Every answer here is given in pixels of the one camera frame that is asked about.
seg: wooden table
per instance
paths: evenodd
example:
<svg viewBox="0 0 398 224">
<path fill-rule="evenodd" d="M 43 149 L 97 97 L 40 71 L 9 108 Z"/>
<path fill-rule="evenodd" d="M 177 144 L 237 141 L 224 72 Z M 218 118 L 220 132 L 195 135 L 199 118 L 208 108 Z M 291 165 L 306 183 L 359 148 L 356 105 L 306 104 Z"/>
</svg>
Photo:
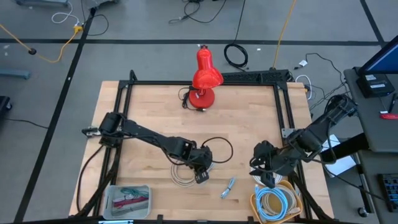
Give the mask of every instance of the wooden table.
<svg viewBox="0 0 398 224">
<path fill-rule="evenodd" d="M 99 126 L 106 112 L 112 111 L 118 82 L 103 82 L 96 105 L 93 126 Z M 271 86 L 219 86 L 214 89 L 216 101 L 206 112 L 185 110 L 177 92 L 178 85 L 134 85 L 128 118 L 166 136 L 181 136 L 201 144 L 204 140 L 221 136 L 234 146 L 233 158 L 217 164 L 210 179 L 202 185 L 181 188 L 170 178 L 171 163 L 163 152 L 137 139 L 123 142 L 118 185 L 147 184 L 152 189 L 152 211 L 147 219 L 163 214 L 165 220 L 235 220 L 245 221 L 253 216 L 249 198 L 256 182 L 249 175 L 249 160 L 254 146 L 268 140 L 281 147 L 274 92 Z M 295 127 L 311 123 L 307 99 L 302 83 L 288 83 Z M 282 92 L 280 98 L 285 115 Z M 99 148 L 99 138 L 89 139 L 82 164 Z M 207 144 L 213 159 L 228 158 L 229 146 L 215 140 Z M 87 166 L 81 185 L 80 205 L 83 206 L 98 186 L 104 150 Z M 333 217 L 322 166 L 315 162 L 303 163 L 308 191 Z M 181 167 L 182 177 L 192 176 L 188 167 Z M 226 199 L 220 199 L 230 178 L 236 183 Z M 70 214 L 76 214 L 76 194 Z"/>
</svg>

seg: red lamp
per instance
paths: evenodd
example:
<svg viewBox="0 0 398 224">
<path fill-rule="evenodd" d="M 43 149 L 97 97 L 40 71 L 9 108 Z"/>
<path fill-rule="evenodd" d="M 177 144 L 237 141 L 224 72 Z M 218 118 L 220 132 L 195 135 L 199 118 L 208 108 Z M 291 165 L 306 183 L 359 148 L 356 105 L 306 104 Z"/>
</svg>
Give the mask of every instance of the red lamp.
<svg viewBox="0 0 398 224">
<path fill-rule="evenodd" d="M 209 108 L 215 100 L 212 88 L 223 84 L 224 78 L 213 66 L 211 52 L 202 45 L 197 53 L 198 71 L 193 76 L 192 86 L 196 90 L 189 92 L 189 102 L 196 108 Z"/>
</svg>

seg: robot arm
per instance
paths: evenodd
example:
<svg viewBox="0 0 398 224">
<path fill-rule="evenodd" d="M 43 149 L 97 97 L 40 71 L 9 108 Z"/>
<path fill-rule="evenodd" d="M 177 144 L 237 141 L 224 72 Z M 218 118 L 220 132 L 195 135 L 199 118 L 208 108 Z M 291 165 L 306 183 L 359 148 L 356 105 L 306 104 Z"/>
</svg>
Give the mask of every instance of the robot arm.
<svg viewBox="0 0 398 224">
<path fill-rule="evenodd" d="M 197 148 L 195 141 L 181 137 L 166 137 L 126 119 L 120 113 L 107 113 L 98 129 L 101 133 L 99 143 L 106 147 L 117 147 L 120 139 L 136 138 L 160 148 L 166 158 L 181 161 L 193 169 L 198 184 L 209 179 L 207 169 L 213 156 L 208 146 Z"/>
<path fill-rule="evenodd" d="M 257 144 L 250 160 L 250 166 L 255 170 L 250 174 L 260 176 L 266 186 L 275 187 L 273 172 L 287 176 L 294 171 L 299 160 L 310 162 L 321 152 L 322 144 L 329 138 L 330 129 L 355 112 L 355 102 L 346 95 L 332 96 L 324 114 L 308 127 L 293 131 L 285 140 L 285 147 L 274 147 L 268 141 Z"/>
</svg>

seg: monitor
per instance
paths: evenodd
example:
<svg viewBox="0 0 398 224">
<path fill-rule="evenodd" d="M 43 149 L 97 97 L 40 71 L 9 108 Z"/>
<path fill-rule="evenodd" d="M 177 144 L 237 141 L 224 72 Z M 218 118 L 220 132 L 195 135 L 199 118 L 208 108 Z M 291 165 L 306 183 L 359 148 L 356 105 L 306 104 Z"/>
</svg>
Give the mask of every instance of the monitor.
<svg viewBox="0 0 398 224">
<path fill-rule="evenodd" d="M 384 46 L 375 56 L 360 69 L 365 74 L 398 74 L 398 36 Z"/>
</svg>

